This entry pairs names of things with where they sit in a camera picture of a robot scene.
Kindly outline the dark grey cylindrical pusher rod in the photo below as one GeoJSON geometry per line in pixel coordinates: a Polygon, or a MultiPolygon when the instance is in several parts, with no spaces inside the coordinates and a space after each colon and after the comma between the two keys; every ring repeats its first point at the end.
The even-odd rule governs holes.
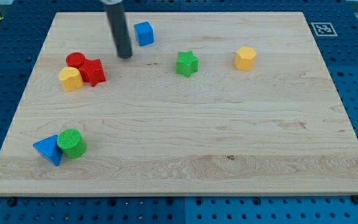
{"type": "Polygon", "coordinates": [[[132,57],[132,45],[127,28],[123,0],[103,0],[117,55],[121,59],[132,57]]]}

